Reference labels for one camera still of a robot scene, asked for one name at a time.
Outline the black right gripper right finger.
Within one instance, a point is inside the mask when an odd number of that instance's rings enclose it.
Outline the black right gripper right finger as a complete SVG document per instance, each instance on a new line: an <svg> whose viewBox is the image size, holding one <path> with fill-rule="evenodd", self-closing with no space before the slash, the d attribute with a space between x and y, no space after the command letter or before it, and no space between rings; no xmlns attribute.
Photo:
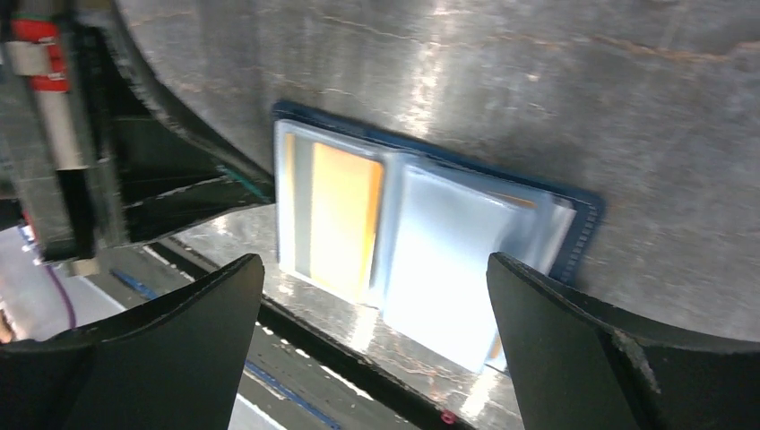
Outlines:
<svg viewBox="0 0 760 430"><path fill-rule="evenodd" d="M487 283L526 428L758 428L757 343L633 314L506 254Z"/></svg>

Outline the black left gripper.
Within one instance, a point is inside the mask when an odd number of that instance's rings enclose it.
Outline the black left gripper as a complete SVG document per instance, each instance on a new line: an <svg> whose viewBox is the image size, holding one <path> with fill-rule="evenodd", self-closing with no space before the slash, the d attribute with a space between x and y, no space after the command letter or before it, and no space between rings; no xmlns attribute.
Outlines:
<svg viewBox="0 0 760 430"><path fill-rule="evenodd" d="M124 235L99 66L80 1L1 4L1 162L46 262L93 260ZM187 107L108 8L107 103L125 240L147 243L274 203L272 174Z"/></svg>

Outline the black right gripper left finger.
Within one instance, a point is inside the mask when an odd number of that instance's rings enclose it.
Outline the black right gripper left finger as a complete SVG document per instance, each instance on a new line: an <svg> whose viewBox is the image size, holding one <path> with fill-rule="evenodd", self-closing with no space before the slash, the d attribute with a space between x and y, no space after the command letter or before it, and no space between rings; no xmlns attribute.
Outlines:
<svg viewBox="0 0 760 430"><path fill-rule="evenodd" d="M246 254L107 319L3 345L2 428L227 428L263 278Z"/></svg>

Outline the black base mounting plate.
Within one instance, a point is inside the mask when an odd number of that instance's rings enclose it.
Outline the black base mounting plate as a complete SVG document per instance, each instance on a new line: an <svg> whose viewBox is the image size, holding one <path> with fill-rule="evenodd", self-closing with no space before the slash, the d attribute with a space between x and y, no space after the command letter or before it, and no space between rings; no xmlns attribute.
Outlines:
<svg viewBox="0 0 760 430"><path fill-rule="evenodd" d="M218 269L175 240L107 250L108 291L129 305ZM468 429L439 408L264 297L240 392L288 429Z"/></svg>

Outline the blue leather card holder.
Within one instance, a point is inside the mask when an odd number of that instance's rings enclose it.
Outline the blue leather card holder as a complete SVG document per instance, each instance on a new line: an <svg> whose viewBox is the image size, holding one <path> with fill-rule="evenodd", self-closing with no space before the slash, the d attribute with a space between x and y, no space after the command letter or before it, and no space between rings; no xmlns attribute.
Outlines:
<svg viewBox="0 0 760 430"><path fill-rule="evenodd" d="M504 253L570 283L606 209L596 193L493 168L374 125L282 100L278 149L295 132L384 165L370 297L386 325L478 373L505 371L488 296L488 258Z"/></svg>

